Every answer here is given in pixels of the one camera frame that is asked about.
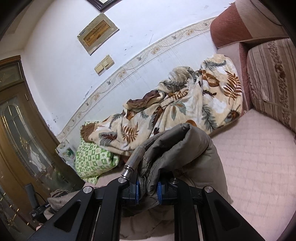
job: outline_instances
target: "green and white pillow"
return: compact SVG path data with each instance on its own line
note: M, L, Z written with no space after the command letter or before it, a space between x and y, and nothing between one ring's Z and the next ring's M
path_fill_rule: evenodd
M118 155L100 148L95 143L85 142L81 138L76 153L75 169L85 182L96 184L99 176L116 167L119 160Z

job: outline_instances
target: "beige blanket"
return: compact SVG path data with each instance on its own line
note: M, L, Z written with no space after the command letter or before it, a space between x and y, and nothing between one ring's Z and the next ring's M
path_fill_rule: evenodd
M180 123L207 134L238 118L242 90L230 58L215 54L200 70L177 67L142 99L129 100L122 113L81 129L82 137L110 152L130 156L151 136Z

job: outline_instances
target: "silver screw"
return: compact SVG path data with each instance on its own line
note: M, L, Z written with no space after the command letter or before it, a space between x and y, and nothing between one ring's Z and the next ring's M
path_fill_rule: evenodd
M120 177L120 178L118 178L118 181L120 183L125 183L127 180L125 178L123 178L123 177Z
M207 193L211 193L212 191L214 191L214 189L213 189L212 187L210 187L210 186L206 186L206 187L205 187L205 191L206 191Z
M173 183L173 184L176 184L176 183L179 182L179 179L177 179L177 178L174 177L174 178L171 178L170 179L170 182Z
M90 187L90 186L83 188L84 193L90 193L91 191L92 191L92 187Z

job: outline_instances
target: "light switch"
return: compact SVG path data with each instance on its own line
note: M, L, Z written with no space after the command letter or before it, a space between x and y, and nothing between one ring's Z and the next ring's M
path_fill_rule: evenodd
M114 61L110 57L110 55L107 55L106 58L102 60L101 64L104 66L105 69L109 69L112 65L114 65Z
M102 72L104 70L104 67L101 63L99 63L94 70L96 71L97 74L99 74L100 72Z

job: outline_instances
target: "floral wallpaper border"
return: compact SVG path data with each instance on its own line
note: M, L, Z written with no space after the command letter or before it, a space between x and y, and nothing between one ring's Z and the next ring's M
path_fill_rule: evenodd
M198 23L180 29L179 31L176 31L175 33L172 33L167 37L164 37L163 39L159 40L158 42L152 44L151 46L140 52L122 67L120 67L86 99L86 101L72 116L62 132L58 134L57 139L60 142L63 141L93 106L98 104L100 100L104 98L112 89L125 81L130 75L132 75L135 71L144 66L146 63L176 45L200 34L208 32L210 30L210 25L214 19L215 18L209 18L200 21Z

